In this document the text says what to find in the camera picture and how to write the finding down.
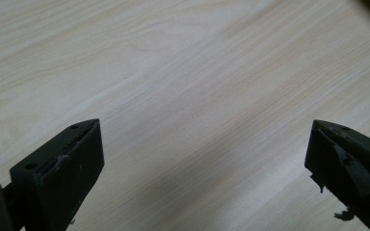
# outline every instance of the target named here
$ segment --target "screw hole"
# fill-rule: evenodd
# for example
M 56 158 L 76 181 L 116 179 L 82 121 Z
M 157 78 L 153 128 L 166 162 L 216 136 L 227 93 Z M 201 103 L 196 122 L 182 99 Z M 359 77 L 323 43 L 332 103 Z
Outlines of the screw hole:
M 25 169 L 26 169 L 26 170 L 33 170 L 33 169 L 35 169 L 36 167 L 38 167 L 38 165 L 37 165 L 37 164 L 35 164 L 35 163 L 31 163 L 31 164 L 26 165 L 26 166 L 25 166 Z

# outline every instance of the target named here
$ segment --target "light wood tabletop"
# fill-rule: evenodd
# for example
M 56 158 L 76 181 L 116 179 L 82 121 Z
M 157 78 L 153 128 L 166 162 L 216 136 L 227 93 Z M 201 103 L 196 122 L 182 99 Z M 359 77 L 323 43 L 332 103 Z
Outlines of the light wood tabletop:
M 313 119 L 370 137 L 363 0 L 0 0 L 0 184 L 100 118 L 67 230 L 368 230 L 304 167 Z

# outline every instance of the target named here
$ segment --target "wooden table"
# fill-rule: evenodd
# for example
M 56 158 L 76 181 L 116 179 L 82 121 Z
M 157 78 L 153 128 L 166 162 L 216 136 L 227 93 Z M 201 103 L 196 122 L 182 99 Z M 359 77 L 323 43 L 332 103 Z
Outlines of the wooden table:
M 304 168 L 315 118 L 370 137 L 366 2 L 0 0 L 0 183 L 98 117 L 70 231 L 367 230 Z

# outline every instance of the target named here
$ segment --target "wood grain surface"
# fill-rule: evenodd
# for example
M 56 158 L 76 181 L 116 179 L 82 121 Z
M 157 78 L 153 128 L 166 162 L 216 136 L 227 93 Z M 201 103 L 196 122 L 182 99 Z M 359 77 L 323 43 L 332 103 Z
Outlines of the wood grain surface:
M 0 183 L 68 125 L 106 166 L 68 230 L 367 230 L 304 168 L 312 120 L 370 137 L 362 0 L 0 0 Z

